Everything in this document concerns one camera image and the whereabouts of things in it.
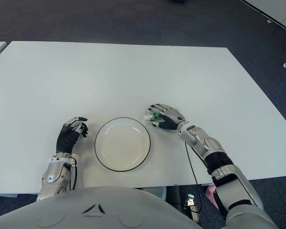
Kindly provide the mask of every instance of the tabletop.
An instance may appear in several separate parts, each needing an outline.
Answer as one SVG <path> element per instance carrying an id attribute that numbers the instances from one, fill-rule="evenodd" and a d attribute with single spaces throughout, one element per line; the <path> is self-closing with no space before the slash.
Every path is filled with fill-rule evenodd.
<path id="1" fill-rule="evenodd" d="M 87 117 L 78 187 L 194 184 L 184 142 L 142 120 L 170 104 L 216 138 L 248 179 L 286 176 L 286 120 L 227 48 L 12 42 L 0 54 L 0 193 L 38 193 L 62 124 Z M 151 136 L 136 169 L 114 172 L 94 152 L 99 128 L 135 118 Z M 198 183 L 211 183 L 190 152 Z"/>

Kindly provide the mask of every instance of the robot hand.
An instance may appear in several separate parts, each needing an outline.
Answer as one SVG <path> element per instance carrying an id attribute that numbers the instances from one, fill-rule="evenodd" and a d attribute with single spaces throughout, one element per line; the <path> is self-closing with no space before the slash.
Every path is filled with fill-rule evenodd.
<path id="1" fill-rule="evenodd" d="M 164 122 L 153 122 L 153 126 L 158 126 L 165 130 L 177 130 L 177 126 L 185 121 L 184 116 L 179 111 L 168 105 L 155 104 L 151 105 L 148 110 L 159 114 L 164 119 Z"/>
<path id="2" fill-rule="evenodd" d="M 75 145 L 78 137 L 82 135 L 86 137 L 88 133 L 87 121 L 83 117 L 75 117 L 67 121 L 61 128 L 56 143 L 56 153 L 72 153 L 73 146 Z"/>

